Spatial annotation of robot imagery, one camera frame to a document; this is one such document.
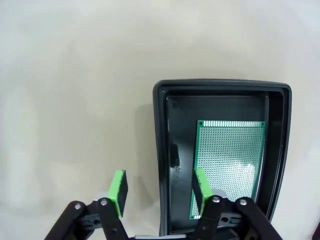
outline black plastic enclosure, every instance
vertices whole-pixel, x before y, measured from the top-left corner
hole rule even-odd
[[[189,220],[197,120],[266,122],[254,200],[271,220],[285,170],[291,103],[291,88],[277,82],[179,79],[154,86],[160,236],[192,232],[198,221]],[[219,239],[233,238],[222,231]]]

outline black plastic tray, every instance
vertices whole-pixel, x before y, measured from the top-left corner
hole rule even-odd
[[[198,221],[189,220],[197,120],[266,122],[254,199],[271,220],[285,170],[291,102],[291,88],[277,82],[181,79],[162,80],[154,86],[160,236],[189,233]],[[232,237],[221,233],[219,239]]]

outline prototype board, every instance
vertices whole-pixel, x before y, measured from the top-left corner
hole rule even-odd
[[[264,121],[198,120],[194,168],[204,170],[210,187],[235,201],[252,198],[262,162]],[[194,192],[190,219],[199,219]]]

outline perforated pcb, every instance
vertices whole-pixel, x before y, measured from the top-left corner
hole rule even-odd
[[[252,197],[262,159],[263,121],[198,120],[195,168],[204,169],[213,189],[228,199]],[[192,192],[190,219],[200,218]]]

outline white table surface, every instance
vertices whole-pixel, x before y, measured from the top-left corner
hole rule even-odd
[[[67,203],[127,169],[123,224],[158,234],[152,89],[162,79],[288,83],[289,150],[272,224],[320,220],[320,3],[1,0],[0,239],[43,239]],[[97,231],[92,239],[103,239]]]

